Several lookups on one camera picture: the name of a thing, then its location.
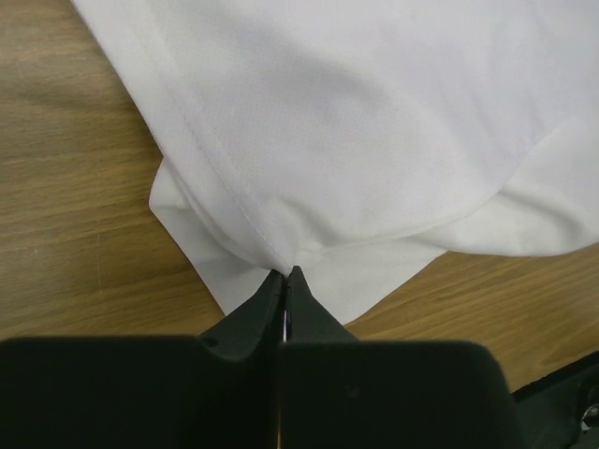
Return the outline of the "white t shirt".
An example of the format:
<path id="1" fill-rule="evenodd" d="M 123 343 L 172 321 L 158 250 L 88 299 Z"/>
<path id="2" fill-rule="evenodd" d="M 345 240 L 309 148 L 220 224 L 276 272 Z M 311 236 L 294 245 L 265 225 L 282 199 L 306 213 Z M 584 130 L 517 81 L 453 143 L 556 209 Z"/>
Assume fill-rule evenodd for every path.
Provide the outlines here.
<path id="1" fill-rule="evenodd" d="M 594 1 L 78 1 L 222 311 L 300 267 L 349 323 L 440 255 L 598 240 Z"/>

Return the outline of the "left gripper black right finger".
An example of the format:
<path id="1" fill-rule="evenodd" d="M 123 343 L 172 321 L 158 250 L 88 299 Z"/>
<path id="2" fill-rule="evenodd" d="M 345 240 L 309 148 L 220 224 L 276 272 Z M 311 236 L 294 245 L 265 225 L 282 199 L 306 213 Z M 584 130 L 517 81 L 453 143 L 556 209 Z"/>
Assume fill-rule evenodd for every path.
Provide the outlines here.
<path id="1" fill-rule="evenodd" d="M 284 448 L 522 448 L 499 363 L 459 340 L 361 341 L 287 279 L 279 349 Z"/>

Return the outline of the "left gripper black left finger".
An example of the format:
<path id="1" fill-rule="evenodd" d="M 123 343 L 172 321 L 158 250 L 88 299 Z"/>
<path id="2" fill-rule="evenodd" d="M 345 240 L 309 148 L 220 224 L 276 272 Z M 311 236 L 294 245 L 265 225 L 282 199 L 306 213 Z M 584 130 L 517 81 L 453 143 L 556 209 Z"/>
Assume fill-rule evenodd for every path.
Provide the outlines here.
<path id="1" fill-rule="evenodd" d="M 273 448 L 284 279 L 204 333 L 1 344 L 5 448 Z"/>

